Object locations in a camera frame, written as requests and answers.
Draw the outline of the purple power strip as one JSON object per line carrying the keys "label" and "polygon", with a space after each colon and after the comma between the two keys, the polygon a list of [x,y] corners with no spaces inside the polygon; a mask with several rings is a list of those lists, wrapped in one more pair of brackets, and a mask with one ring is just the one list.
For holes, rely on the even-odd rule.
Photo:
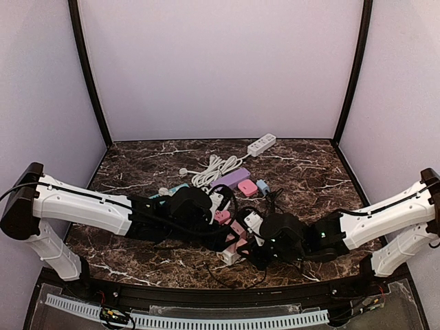
{"label": "purple power strip", "polygon": [[213,188],[218,185],[225,185],[231,189],[234,189],[238,186],[238,184],[242,181],[245,181],[250,178],[250,171],[246,168],[238,168],[223,177],[220,177],[217,180],[214,180],[210,183],[210,187]]}

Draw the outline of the light blue charger plug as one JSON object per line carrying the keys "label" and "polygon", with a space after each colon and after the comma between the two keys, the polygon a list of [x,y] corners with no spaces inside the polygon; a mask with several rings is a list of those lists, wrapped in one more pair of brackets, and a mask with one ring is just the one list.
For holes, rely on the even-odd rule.
{"label": "light blue charger plug", "polygon": [[266,196],[271,192],[270,187],[262,179],[259,179],[256,182],[256,186],[257,186],[258,190],[263,194],[263,196]]}

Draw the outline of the pink charger plug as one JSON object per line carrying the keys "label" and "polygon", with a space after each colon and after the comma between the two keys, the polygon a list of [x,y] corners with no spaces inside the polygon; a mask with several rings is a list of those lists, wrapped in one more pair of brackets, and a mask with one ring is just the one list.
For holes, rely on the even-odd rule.
{"label": "pink charger plug", "polygon": [[237,187],[246,197],[251,197],[258,192],[257,185],[250,179],[239,182]]}

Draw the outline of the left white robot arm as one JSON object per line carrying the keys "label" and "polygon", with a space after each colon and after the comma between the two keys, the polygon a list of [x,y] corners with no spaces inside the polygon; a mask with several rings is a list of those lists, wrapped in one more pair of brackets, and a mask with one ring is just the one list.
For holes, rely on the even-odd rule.
{"label": "left white robot arm", "polygon": [[217,223],[215,214],[233,206],[235,218],[238,211],[232,189],[224,184],[211,189],[183,186],[156,198],[106,195],[58,181],[38,162],[32,162],[2,198],[7,201],[1,216],[3,233],[27,243],[66,282],[85,280],[89,265],[65,245],[49,219],[139,241],[196,241],[221,252],[231,244],[227,236],[235,232],[230,223]]}

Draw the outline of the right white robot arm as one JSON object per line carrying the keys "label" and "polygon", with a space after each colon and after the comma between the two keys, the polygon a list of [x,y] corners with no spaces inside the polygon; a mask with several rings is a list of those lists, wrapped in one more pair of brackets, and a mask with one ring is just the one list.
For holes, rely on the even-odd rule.
{"label": "right white robot arm", "polygon": [[439,174],[426,168],[419,181],[398,195],[359,210],[337,209],[311,225],[287,212],[266,217],[251,212],[241,224],[252,238],[238,245],[236,252],[259,270],[273,259],[327,263],[398,232],[362,261],[368,274],[385,278],[439,238]]}

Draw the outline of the white power strip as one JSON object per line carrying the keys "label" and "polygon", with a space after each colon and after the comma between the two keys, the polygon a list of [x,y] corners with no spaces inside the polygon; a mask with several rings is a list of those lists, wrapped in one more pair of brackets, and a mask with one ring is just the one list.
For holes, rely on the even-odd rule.
{"label": "white power strip", "polygon": [[275,143],[276,136],[271,133],[267,133],[247,146],[247,154],[252,157],[257,157],[271,146],[275,145]]}

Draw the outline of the pink white cube adapter cluster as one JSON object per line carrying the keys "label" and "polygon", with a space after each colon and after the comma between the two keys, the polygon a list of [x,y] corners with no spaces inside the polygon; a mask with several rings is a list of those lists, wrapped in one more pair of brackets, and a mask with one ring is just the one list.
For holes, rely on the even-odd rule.
{"label": "pink white cube adapter cluster", "polygon": [[[221,225],[227,226],[231,223],[232,215],[228,210],[216,211],[214,214],[214,222]],[[240,258],[240,254],[237,252],[237,248],[246,244],[246,231],[243,226],[234,221],[230,225],[232,233],[226,237],[227,248],[222,252],[217,252],[217,256],[228,266],[236,263]]]}

